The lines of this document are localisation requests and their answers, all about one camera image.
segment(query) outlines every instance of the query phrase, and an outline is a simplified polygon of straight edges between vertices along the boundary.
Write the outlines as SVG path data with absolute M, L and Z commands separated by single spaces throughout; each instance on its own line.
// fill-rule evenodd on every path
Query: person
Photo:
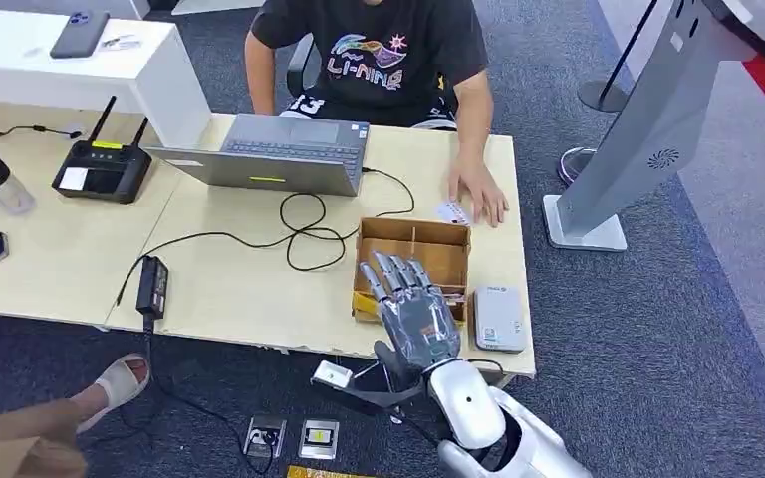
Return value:
M 87 463 L 75 436 L 136 398 L 150 380 L 140 355 L 119 358 L 87 388 L 65 399 L 0 415 L 0 478 L 77 478 Z
M 275 113 L 274 50 L 308 33 L 321 53 L 321 74 L 282 115 L 457 129 L 450 200 L 464 186 L 474 220 L 503 221 L 508 202 L 483 159 L 493 100 L 471 0 L 266 0 L 245 40 L 255 113 Z M 455 92 L 455 116 L 439 78 Z

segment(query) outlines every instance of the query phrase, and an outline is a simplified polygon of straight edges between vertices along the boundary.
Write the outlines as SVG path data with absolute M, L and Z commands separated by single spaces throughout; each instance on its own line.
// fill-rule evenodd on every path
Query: sandal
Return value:
M 142 383 L 136 379 L 136 375 L 128 366 L 127 362 L 142 360 L 147 368 L 147 374 Z M 89 420 L 78 425 L 78 433 L 83 433 L 99 422 L 104 415 L 136 398 L 147 387 L 150 381 L 150 365 L 145 357 L 139 354 L 128 354 L 114 361 L 104 370 L 104 373 L 95 380 L 95 383 L 104 389 L 109 404 L 101 411 L 93 415 Z

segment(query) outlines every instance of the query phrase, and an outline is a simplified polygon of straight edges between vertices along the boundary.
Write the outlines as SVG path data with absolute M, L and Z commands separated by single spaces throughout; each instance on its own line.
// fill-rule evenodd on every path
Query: black t-shirt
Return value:
M 439 74 L 455 86 L 487 63 L 471 0 L 266 0 L 251 31 L 273 49 L 312 33 L 317 91 L 348 105 L 427 104 Z

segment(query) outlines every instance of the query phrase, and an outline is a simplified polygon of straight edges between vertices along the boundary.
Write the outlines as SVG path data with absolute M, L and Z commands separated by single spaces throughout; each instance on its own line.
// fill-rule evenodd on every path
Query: laptop trackpad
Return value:
M 332 144 L 339 137 L 339 125 L 328 122 L 297 121 L 292 126 L 292 142 L 325 142 Z

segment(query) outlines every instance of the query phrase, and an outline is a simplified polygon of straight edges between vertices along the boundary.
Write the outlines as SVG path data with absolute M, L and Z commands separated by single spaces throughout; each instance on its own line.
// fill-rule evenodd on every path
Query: person's arm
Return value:
M 450 200 L 457 201 L 461 190 L 467 189 L 473 198 L 474 221 L 484 215 L 488 223 L 497 226 L 509 205 L 483 159 L 494 102 L 485 73 L 488 55 L 482 27 L 472 0 L 437 0 L 429 28 L 434 63 L 444 80 L 453 85 L 459 102 L 459 153 L 450 163 Z
M 458 200 L 459 183 L 463 184 L 473 198 L 474 221 L 484 213 L 488 223 L 496 227 L 503 222 L 509 204 L 483 160 L 494 113 L 488 76 L 483 70 L 460 82 L 453 90 L 459 101 L 456 113 L 459 153 L 450 165 L 450 200 Z
M 274 50 L 248 32 L 245 40 L 245 72 L 253 113 L 274 114 Z
M 306 0 L 266 0 L 245 39 L 245 72 L 254 113 L 274 114 L 274 50 L 310 33 Z

